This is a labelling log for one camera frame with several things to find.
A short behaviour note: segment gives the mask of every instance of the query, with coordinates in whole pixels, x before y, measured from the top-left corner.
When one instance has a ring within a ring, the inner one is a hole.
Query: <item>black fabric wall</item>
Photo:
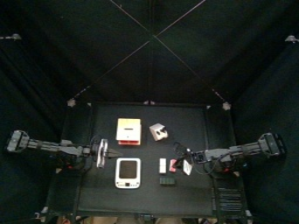
[[[8,155],[5,142],[13,130],[60,141],[66,102],[12,40],[0,41],[0,96],[0,222],[32,223],[25,220],[42,209],[53,162],[33,152]]]
[[[245,174],[251,212],[273,220],[299,223],[299,45],[285,45],[271,67],[233,105],[235,133],[241,144],[267,132],[279,133],[287,154],[275,162],[252,159]]]

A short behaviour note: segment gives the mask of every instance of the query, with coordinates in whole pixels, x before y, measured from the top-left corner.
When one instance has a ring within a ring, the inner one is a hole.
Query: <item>black table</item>
[[[141,119],[141,144],[119,145],[116,140],[117,118]],[[155,141],[149,126],[160,123],[168,138]],[[211,217],[215,215],[213,186],[209,175],[195,170],[191,176],[167,172],[159,174],[159,158],[177,158],[173,143],[179,142],[193,151],[225,148],[235,144],[229,112],[221,105],[145,106],[120,104],[80,104],[69,108],[62,139],[88,144],[94,135],[108,140],[108,148],[124,154],[124,158],[141,159],[141,185],[137,189],[115,186],[116,160],[108,159],[104,169],[92,169],[78,178],[65,173],[54,175],[48,204],[56,214],[78,215],[176,215]],[[175,186],[161,186],[160,177],[172,177]]]

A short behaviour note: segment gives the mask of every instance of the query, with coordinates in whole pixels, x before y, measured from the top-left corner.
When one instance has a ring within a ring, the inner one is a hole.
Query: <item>cable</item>
[[[215,164],[213,164],[211,170],[209,170],[208,172],[205,172],[205,173],[199,172],[199,170],[196,169],[196,167],[195,167],[196,164],[193,163],[192,156],[191,156],[191,162],[192,162],[192,165],[193,165],[193,170],[195,170],[200,175],[209,175],[209,174],[213,172],[213,169],[215,169],[215,167],[216,167],[216,163],[217,163],[217,162],[219,162],[227,155],[229,155],[229,153],[225,153],[224,155],[221,155],[221,156],[216,159]]]

